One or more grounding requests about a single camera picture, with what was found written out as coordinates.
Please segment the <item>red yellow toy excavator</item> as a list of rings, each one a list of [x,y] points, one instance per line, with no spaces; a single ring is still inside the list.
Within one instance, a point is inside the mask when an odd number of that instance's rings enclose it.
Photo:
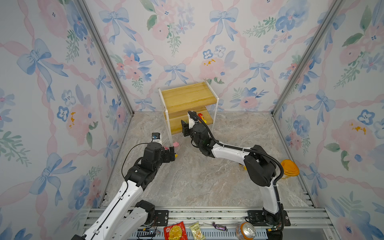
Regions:
[[[198,114],[198,117],[199,117],[200,119],[202,119],[202,120],[204,121],[204,123],[207,123],[207,121],[205,120],[203,114],[199,113],[199,114]]]

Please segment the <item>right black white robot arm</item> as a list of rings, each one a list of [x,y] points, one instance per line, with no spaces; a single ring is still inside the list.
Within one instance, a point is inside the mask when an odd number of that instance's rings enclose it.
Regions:
[[[283,225],[284,212],[277,182],[284,175],[283,166],[265,150],[255,145],[252,148],[230,146],[216,140],[205,123],[181,121],[182,133],[192,139],[192,145],[211,158],[222,158],[246,167],[253,183],[259,186],[263,198],[264,222],[279,228]]]

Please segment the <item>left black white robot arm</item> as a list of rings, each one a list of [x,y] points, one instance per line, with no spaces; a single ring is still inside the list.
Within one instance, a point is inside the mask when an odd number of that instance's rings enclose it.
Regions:
[[[154,224],[155,205],[137,200],[154,180],[160,166],[175,159],[175,147],[166,148],[159,142],[146,143],[144,155],[128,170],[107,208],[84,234],[74,235],[72,239],[127,240],[139,227]]]

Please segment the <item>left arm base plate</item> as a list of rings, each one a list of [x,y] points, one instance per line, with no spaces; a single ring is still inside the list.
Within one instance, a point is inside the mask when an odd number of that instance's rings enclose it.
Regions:
[[[169,222],[168,210],[151,210],[148,213],[147,220],[144,223],[146,227],[166,227]]]

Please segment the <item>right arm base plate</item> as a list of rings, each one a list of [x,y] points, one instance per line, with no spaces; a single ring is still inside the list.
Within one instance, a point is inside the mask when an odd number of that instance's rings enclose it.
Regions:
[[[281,222],[285,227],[291,226],[288,213],[283,210],[283,218],[281,212],[270,214],[264,210],[249,210],[245,221],[251,223],[255,227],[280,228]]]

